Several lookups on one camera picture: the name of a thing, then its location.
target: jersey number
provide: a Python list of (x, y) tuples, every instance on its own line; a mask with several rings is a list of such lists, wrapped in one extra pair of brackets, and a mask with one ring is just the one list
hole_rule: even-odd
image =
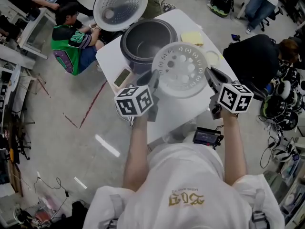
[(66, 69), (67, 72), (72, 73), (74, 66), (64, 50), (54, 50), (54, 55), (58, 62)]

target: office chair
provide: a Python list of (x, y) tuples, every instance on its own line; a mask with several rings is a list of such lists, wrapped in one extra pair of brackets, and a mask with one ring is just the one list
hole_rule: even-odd
[[(278, 7), (278, 12), (272, 11), (272, 13), (268, 16), (268, 18), (270, 18), (270, 19), (272, 19), (273, 21), (275, 21), (275, 17), (276, 17), (279, 13), (283, 15), (283, 10), (282, 10), (280, 7)], [(267, 20), (266, 18), (265, 18), (264, 20), (267, 21), (267, 24), (266, 24), (266, 25), (269, 26), (269, 25), (270, 25), (269, 20)], [(265, 31), (265, 26), (264, 26), (264, 22), (263, 22), (263, 21), (261, 22), (261, 25), (262, 25), (262, 31)]]

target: green jersey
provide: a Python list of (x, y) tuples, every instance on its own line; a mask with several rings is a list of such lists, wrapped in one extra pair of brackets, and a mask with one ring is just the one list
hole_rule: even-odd
[(80, 32), (70, 25), (55, 26), (51, 47), (58, 62), (65, 70), (78, 75), (81, 50), (91, 42), (91, 35)]

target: yellow sponge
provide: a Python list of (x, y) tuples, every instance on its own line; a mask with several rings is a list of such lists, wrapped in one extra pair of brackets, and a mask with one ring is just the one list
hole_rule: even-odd
[(203, 40), (199, 31), (184, 32), (181, 34), (181, 41), (189, 42), (197, 46), (203, 45)]

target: gray floor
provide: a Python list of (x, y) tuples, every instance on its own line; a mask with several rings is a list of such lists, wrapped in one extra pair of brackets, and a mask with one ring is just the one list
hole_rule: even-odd
[[(242, 39), (251, 36), (245, 34), (246, 20), (235, 19), (242, 0), (235, 0), (235, 12), (227, 18), (220, 18), (210, 12), (206, 6), (207, 1), (167, 0), (201, 25), (221, 52), (232, 42), (231, 34), (241, 35)], [(94, 0), (81, 2), (92, 8)], [(284, 14), (277, 16), (276, 21), (270, 22), (265, 34), (279, 42), (293, 35), (295, 29), (296, 24)], [(255, 33), (263, 32), (257, 28), (252, 35)], [(65, 199), (63, 190), (49, 189), (38, 182), (37, 194), (33, 191), (37, 171), (41, 178), (53, 187), (57, 186), (56, 177), (59, 177), (71, 195), (63, 206), (63, 211), (70, 214), (73, 201), (83, 199), (90, 203), (98, 187), (120, 186), (131, 130), (116, 114), (113, 93), (108, 83), (102, 87), (106, 82), (103, 73), (98, 72), (95, 66), (77, 77), (66, 73), (51, 53), (50, 40), (51, 31), (43, 48), (43, 52), (48, 54), (49, 58), (38, 59), (34, 67), (34, 70), (41, 73), (47, 81), (46, 91), (40, 89), (37, 95), (30, 94), (26, 102), (28, 114), (36, 124), (27, 127), (32, 141), (32, 150), (29, 152), (31, 160), (25, 161), (21, 158), (20, 170), (23, 179), (32, 188), (28, 190), (24, 186), (28, 204), (35, 203), (37, 194), (40, 194), (49, 195), (59, 206)], [(92, 108), (82, 124), (91, 105)], [(264, 129), (265, 125), (256, 119), (259, 107), (260, 102), (254, 101), (251, 110), (239, 117), (250, 174), (262, 172), (259, 161), (269, 137), (268, 131)], [(206, 111), (197, 117), (197, 123), (202, 127), (215, 128), (221, 121), (214, 122), (210, 113)], [(115, 147), (121, 156), (116, 158), (107, 151), (97, 142), (95, 135), (99, 135)], [(223, 159), (224, 147), (218, 147), (217, 152)], [(79, 185), (74, 177), (87, 186), (87, 189)]]

